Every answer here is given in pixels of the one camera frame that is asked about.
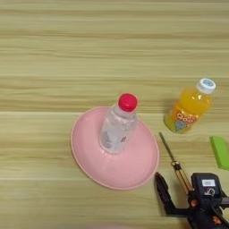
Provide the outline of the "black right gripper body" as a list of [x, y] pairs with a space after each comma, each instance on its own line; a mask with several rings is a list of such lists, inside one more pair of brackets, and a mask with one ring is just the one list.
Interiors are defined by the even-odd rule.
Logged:
[[229, 208], [229, 197], [224, 194], [200, 196], [195, 191], [188, 193], [188, 208], [175, 207], [177, 217], [185, 217], [191, 229], [229, 229], [229, 222], [223, 217], [223, 209]]

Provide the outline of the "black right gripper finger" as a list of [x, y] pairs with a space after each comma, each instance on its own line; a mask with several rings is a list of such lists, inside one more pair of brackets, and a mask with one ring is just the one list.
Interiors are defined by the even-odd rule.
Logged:
[[156, 173], [155, 179], [156, 179], [157, 193], [163, 202], [165, 213], [168, 216], [174, 216], [175, 206], [168, 192], [168, 186], [165, 181], [165, 178], [160, 173]]

